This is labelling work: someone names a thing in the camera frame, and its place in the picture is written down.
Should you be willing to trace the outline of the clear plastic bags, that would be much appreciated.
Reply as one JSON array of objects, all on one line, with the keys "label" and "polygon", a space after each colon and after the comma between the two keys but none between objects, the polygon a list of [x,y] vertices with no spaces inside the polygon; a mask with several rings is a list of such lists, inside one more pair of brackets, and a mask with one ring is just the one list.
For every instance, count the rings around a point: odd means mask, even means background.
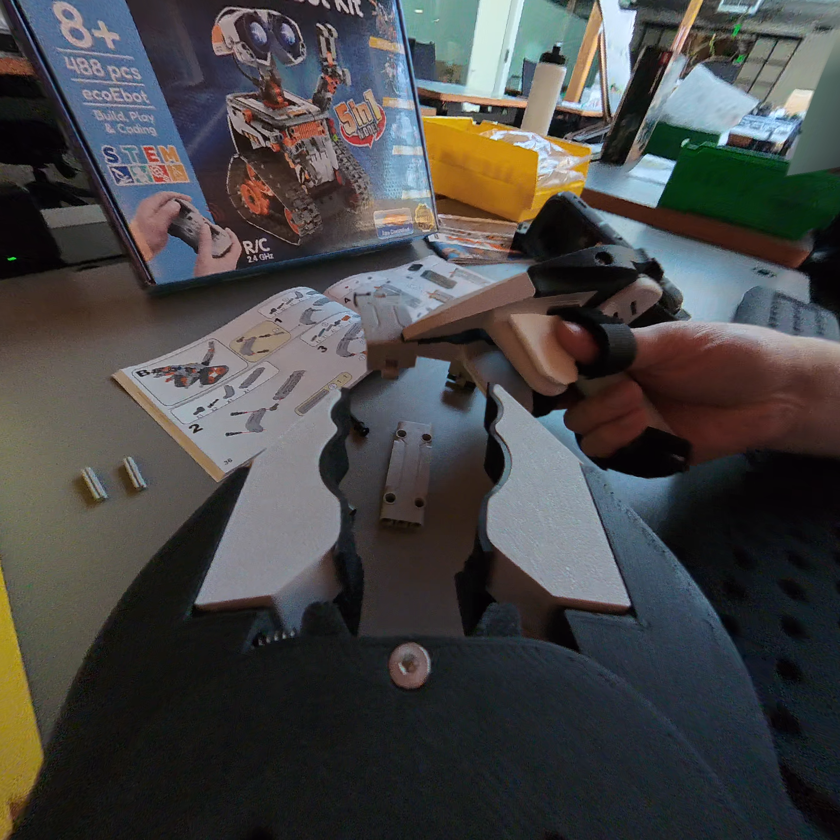
[{"label": "clear plastic bags", "polygon": [[500,127],[485,121],[479,126],[479,135],[495,143],[507,144],[520,150],[536,154],[536,186],[558,192],[575,182],[582,182],[585,174],[579,169],[587,166],[592,158],[592,149],[583,145],[579,150],[571,145],[561,145],[556,139],[541,134],[523,131],[506,125]]}]

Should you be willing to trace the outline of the person's right hand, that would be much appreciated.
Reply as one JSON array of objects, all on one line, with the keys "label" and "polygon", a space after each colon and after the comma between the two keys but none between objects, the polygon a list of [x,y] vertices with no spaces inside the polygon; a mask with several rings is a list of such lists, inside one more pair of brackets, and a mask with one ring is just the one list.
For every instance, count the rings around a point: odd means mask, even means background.
[{"label": "person's right hand", "polygon": [[761,449],[838,458],[837,342],[694,321],[633,335],[625,380],[564,398],[564,423],[591,459],[613,456],[645,430],[645,400],[690,443],[693,466]]}]

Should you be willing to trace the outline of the blue toy robot kit box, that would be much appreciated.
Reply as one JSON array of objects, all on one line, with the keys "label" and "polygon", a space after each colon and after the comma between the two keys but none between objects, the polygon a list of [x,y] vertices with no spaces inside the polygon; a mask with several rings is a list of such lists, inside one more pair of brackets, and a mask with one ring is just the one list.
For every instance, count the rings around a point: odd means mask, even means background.
[{"label": "blue toy robot kit box", "polygon": [[437,232],[399,2],[2,8],[153,292]]}]

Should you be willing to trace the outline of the black device with green light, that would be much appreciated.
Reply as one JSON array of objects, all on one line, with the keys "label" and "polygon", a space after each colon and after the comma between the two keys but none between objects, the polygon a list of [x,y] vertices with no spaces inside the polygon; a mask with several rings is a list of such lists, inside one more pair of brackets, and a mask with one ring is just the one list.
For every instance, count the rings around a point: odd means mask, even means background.
[{"label": "black device with green light", "polygon": [[1,185],[1,278],[125,259],[97,203],[40,209],[23,187]]}]

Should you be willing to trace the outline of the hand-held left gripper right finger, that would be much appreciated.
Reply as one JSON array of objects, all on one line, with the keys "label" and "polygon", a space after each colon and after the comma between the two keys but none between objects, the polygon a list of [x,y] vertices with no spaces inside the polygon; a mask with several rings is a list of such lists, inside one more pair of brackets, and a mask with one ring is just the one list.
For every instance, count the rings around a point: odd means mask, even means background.
[{"label": "hand-held left gripper right finger", "polygon": [[466,636],[490,615],[552,636],[566,610],[625,616],[623,573],[582,462],[500,385],[489,385],[483,468],[490,482],[474,547],[456,574]]}]

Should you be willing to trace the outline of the colourful glossy leaflet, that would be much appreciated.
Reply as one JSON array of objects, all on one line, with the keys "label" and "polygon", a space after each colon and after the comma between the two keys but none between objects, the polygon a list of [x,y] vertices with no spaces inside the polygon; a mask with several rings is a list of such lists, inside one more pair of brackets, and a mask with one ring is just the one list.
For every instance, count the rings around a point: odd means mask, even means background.
[{"label": "colourful glossy leaflet", "polygon": [[518,225],[507,220],[440,214],[437,231],[425,237],[437,256],[462,266],[494,265],[525,259],[514,248]]}]

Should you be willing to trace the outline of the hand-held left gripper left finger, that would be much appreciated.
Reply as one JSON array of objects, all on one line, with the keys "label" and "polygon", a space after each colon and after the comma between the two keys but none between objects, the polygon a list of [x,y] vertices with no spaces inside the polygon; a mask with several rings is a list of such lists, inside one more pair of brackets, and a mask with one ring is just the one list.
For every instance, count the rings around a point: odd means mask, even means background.
[{"label": "hand-held left gripper left finger", "polygon": [[354,514],[342,493],[349,470],[350,396],[328,394],[255,457],[198,592],[204,611],[267,607],[301,631],[311,604],[330,603],[359,632],[364,568]]}]

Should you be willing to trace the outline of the grey desk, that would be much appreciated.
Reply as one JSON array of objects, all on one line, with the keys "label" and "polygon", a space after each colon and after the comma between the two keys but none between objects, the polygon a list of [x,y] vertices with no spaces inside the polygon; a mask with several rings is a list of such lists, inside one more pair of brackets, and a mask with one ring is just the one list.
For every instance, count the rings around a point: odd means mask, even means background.
[{"label": "grey desk", "polygon": [[[112,373],[192,343],[285,287],[324,289],[426,252],[423,243],[397,246],[163,296],[142,290],[124,260],[2,282],[2,566],[44,742],[111,609],[217,488]],[[487,437],[482,395],[447,392],[446,370],[420,360],[399,381],[370,377],[352,391],[371,430],[349,441],[342,483],[357,509],[364,634],[460,630],[454,575],[489,489]],[[430,510],[417,530],[380,528],[378,519],[402,419],[432,424],[437,436]],[[147,490],[132,489],[125,456]],[[91,499],[85,466],[108,500]]]}]

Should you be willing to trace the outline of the yellow storage bin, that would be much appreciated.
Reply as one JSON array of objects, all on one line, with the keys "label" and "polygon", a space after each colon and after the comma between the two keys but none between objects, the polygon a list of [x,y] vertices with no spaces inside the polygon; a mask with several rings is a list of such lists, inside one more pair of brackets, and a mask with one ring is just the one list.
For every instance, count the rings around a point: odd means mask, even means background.
[{"label": "yellow storage bin", "polygon": [[1,578],[1,838],[9,838],[43,762],[43,746],[4,577]]}]

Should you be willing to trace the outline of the yellow bin with plastic bags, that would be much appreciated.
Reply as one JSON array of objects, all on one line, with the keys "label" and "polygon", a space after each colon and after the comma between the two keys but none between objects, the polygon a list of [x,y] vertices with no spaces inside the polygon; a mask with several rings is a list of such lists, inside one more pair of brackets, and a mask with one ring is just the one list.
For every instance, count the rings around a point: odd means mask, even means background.
[{"label": "yellow bin with plastic bags", "polygon": [[[488,122],[498,127],[503,125]],[[427,157],[437,195],[520,223],[535,218],[555,194],[582,194],[590,163],[579,167],[585,175],[582,182],[562,187],[558,192],[539,189],[536,154],[480,136],[481,123],[470,118],[423,119]],[[570,144],[572,150],[585,145],[556,140],[561,145]]]}]

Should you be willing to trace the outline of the white water bottle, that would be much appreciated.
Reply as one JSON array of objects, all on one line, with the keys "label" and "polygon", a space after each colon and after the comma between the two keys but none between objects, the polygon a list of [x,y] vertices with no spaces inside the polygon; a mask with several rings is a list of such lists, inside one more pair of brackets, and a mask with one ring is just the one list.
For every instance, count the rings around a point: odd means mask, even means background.
[{"label": "white water bottle", "polygon": [[555,43],[538,61],[522,63],[522,94],[528,103],[521,120],[521,130],[547,135],[561,99],[567,72],[563,45]]}]

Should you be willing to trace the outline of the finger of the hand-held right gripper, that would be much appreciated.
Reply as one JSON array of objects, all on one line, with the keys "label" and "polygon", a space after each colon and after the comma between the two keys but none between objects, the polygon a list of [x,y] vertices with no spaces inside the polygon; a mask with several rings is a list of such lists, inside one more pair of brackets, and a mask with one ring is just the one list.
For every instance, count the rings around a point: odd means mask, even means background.
[{"label": "finger of the hand-held right gripper", "polygon": [[491,283],[445,303],[401,333],[403,344],[520,344],[510,325],[512,314],[525,312],[537,290],[528,272]]},{"label": "finger of the hand-held right gripper", "polygon": [[417,356],[448,363],[444,386],[451,391],[486,395],[490,385],[500,385],[513,397],[533,397],[532,388],[486,331],[413,339],[413,344]]}]

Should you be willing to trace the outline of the black perforated wrist rest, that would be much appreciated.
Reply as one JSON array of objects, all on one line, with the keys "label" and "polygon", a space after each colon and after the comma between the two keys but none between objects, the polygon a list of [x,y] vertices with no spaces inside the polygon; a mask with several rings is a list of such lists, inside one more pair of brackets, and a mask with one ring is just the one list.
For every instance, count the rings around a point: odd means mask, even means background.
[{"label": "black perforated wrist rest", "polygon": [[[684,290],[731,323],[737,285]],[[769,449],[666,479],[612,478],[714,606],[759,695],[795,806],[838,838],[838,458]]]}]

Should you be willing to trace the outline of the white instruction booklet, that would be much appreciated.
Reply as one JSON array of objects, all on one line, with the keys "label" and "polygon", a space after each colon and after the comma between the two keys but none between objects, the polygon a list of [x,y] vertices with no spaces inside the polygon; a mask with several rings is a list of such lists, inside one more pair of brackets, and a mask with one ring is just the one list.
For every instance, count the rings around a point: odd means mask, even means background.
[{"label": "white instruction booklet", "polygon": [[411,320],[498,282],[431,255],[325,291],[291,287],[211,334],[113,379],[214,480],[367,375],[357,293],[395,295]]}]

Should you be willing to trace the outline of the green storage bin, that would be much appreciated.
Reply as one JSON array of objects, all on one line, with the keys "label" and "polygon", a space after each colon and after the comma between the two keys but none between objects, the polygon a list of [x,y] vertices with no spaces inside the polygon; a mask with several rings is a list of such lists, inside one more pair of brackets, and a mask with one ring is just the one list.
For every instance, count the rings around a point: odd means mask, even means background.
[{"label": "green storage bin", "polygon": [[645,154],[675,163],[658,207],[788,240],[824,230],[839,212],[838,175],[789,176],[781,157],[721,145],[710,133],[660,122]]}]

